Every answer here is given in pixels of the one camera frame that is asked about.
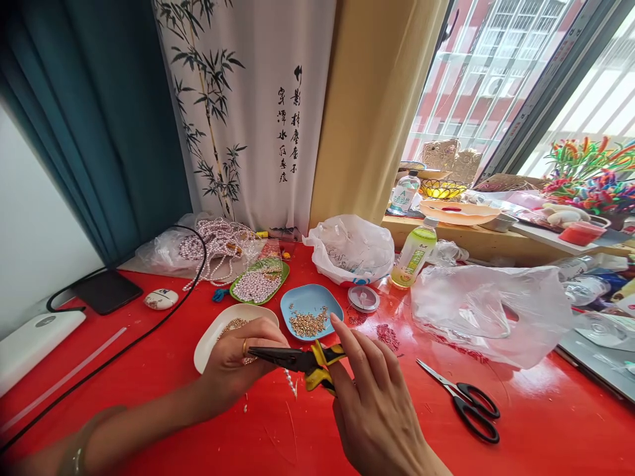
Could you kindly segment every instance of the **teal curtain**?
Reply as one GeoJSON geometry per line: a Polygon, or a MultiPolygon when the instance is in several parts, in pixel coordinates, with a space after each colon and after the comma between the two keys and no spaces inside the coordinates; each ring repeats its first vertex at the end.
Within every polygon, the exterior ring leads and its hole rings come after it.
{"type": "Polygon", "coordinates": [[[0,95],[105,263],[191,212],[151,0],[17,1],[0,30],[0,95]]]}

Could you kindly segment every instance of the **curtain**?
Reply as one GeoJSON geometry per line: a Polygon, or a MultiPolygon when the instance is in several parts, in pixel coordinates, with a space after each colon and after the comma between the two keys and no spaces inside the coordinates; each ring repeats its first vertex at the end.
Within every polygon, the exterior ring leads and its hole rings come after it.
{"type": "Polygon", "coordinates": [[[155,0],[202,209],[307,233],[335,0],[155,0]]]}
{"type": "Polygon", "coordinates": [[[4,8],[0,94],[104,263],[118,263],[191,211],[152,4],[4,8]]]}
{"type": "Polygon", "coordinates": [[[338,214],[382,222],[447,7],[340,2],[311,227],[338,214]]]}

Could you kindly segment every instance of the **red table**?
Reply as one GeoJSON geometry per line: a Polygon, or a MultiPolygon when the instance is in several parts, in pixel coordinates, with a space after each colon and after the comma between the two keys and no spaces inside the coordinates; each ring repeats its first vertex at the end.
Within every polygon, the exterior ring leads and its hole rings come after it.
{"type": "MultiPolygon", "coordinates": [[[[291,274],[266,304],[282,322],[280,298],[297,286],[328,287],[346,311],[346,289],[318,274],[311,249],[298,245],[291,274]]],[[[183,296],[187,281],[132,272],[124,273],[145,292],[171,288],[183,296]]],[[[387,323],[401,342],[398,354],[426,439],[456,476],[459,475],[635,475],[635,416],[604,389],[551,353],[530,370],[481,364],[415,328],[409,294],[386,283],[379,285],[379,311],[358,326],[376,338],[376,326],[387,323]],[[498,445],[485,444],[468,432],[452,408],[450,395],[416,363],[421,358],[452,381],[477,385],[494,399],[498,445]]],[[[81,428],[98,411],[113,405],[137,405],[166,393],[198,375],[194,348],[231,297],[212,302],[214,289],[202,283],[162,328],[79,388],[27,432],[11,449],[18,458],[38,451],[81,428]]],[[[166,311],[152,311],[137,299],[106,317],[87,311],[87,319],[57,349],[19,382],[2,400],[4,423],[60,380],[122,327],[127,331],[47,403],[95,366],[150,329],[166,311]]],[[[282,324],[292,346],[294,340],[282,324]]],[[[325,339],[326,344],[335,339],[325,339]]],[[[126,475],[258,474],[261,476],[323,475],[338,470],[355,474],[342,452],[325,391],[304,391],[295,400],[282,370],[249,391],[224,415],[176,434],[130,460],[126,475]]],[[[39,410],[12,427],[8,438],[39,410]]]]}

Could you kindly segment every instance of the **bottle cap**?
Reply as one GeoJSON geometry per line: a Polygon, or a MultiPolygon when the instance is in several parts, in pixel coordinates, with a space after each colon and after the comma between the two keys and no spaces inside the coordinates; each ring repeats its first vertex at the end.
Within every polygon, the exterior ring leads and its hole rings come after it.
{"type": "Polygon", "coordinates": [[[431,227],[436,227],[439,224],[439,219],[438,218],[434,218],[434,217],[426,217],[423,220],[423,224],[431,226],[431,227]]]}

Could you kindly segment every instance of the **plastic bag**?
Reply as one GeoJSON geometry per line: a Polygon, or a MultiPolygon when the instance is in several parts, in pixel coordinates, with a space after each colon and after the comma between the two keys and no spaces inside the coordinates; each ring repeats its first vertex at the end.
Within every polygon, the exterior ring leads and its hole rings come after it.
{"type": "Polygon", "coordinates": [[[470,253],[456,246],[454,241],[438,240],[426,261],[435,266],[456,266],[457,261],[465,261],[470,253]]]}
{"type": "Polygon", "coordinates": [[[357,215],[338,215],[318,223],[302,242],[312,246],[317,271],[341,286],[357,286],[387,276],[395,244],[386,228],[357,215]]]}
{"type": "Polygon", "coordinates": [[[425,268],[411,288],[417,325],[443,342],[528,369],[573,328],[553,266],[425,268]]]}
{"type": "MultiPolygon", "coordinates": [[[[187,214],[177,222],[179,225],[195,229],[200,219],[211,219],[207,213],[198,215],[187,214]]],[[[178,271],[196,268],[197,260],[187,260],[179,254],[179,245],[185,237],[192,235],[191,231],[183,228],[173,228],[164,231],[154,240],[141,245],[135,255],[141,260],[148,271],[160,274],[178,273],[178,271]]]]}

